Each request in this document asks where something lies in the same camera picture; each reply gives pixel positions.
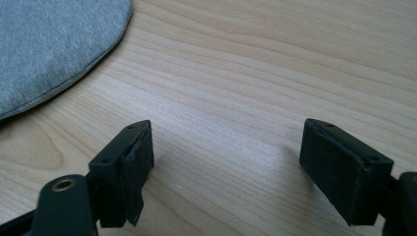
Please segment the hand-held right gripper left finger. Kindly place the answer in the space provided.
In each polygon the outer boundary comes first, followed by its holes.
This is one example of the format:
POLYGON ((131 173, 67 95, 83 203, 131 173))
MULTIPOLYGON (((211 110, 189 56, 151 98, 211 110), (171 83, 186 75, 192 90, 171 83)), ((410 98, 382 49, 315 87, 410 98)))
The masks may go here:
POLYGON ((153 167, 150 120, 125 127, 89 163, 92 215, 102 228, 138 223, 144 207, 142 188, 153 167))

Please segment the grey fabric cushion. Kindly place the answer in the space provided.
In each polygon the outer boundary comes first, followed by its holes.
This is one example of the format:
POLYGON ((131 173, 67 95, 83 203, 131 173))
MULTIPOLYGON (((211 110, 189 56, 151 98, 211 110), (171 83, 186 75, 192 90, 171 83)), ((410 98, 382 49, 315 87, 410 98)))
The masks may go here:
POLYGON ((117 45, 132 0, 0 0, 0 121, 50 99, 117 45))

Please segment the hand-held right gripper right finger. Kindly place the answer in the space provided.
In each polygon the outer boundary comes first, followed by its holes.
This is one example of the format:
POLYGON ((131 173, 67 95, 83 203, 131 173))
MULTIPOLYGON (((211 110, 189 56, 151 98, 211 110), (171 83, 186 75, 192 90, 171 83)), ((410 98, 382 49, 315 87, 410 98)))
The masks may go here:
POLYGON ((331 123, 308 118, 299 162, 349 225, 377 219, 377 186, 393 161, 331 123))

